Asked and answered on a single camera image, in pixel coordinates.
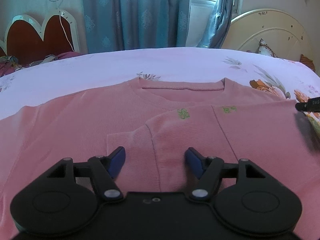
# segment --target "white floral bed sheet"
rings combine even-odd
[[[23,106],[38,106],[137,75],[177,82],[217,82],[227,77],[297,102],[320,97],[320,78],[299,62],[226,49],[138,49],[68,58],[0,78],[0,119]],[[320,115],[306,114],[320,135]]]

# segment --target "white cable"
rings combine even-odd
[[[49,0],[49,1],[50,1],[50,2],[57,2],[57,1],[59,1],[59,0]],[[71,45],[71,42],[70,42],[69,39],[68,39],[66,30],[64,29],[64,27],[63,27],[63,25],[62,25],[62,21],[61,21],[61,12],[60,12],[60,10],[59,10],[59,7],[60,7],[60,5],[62,4],[62,2],[63,2],[63,0],[61,0],[60,4],[58,5],[59,20],[60,20],[60,24],[61,24],[61,27],[62,27],[62,29],[63,29],[64,35],[65,35],[67,41],[69,42],[72,51],[74,52],[75,50],[73,49],[73,47],[72,47],[72,45]]]

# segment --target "white wall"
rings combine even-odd
[[[285,11],[296,18],[306,29],[310,38],[314,63],[320,65],[320,0],[242,0],[239,14],[259,9],[274,8]],[[189,35],[187,46],[196,46],[200,41],[207,19],[212,10],[199,6],[191,7]]]
[[[19,14],[28,14],[42,24],[46,12],[57,8],[59,4],[48,0],[0,0],[0,40],[9,22]],[[82,0],[64,0],[61,9],[68,11],[77,22],[80,50],[87,53]]]

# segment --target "brown headboard panel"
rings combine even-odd
[[[61,27],[59,11],[55,10],[45,18],[42,26],[28,15],[16,16],[7,28],[5,41],[0,41],[0,56],[15,56],[19,64],[25,65],[50,54],[58,55],[72,49],[80,52],[75,19],[66,11],[61,10],[60,14],[72,47]]]

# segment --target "tied curtain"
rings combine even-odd
[[[191,0],[83,0],[89,53],[183,47]]]
[[[232,18],[233,0],[217,0],[209,17],[200,48],[221,48],[229,31]]]

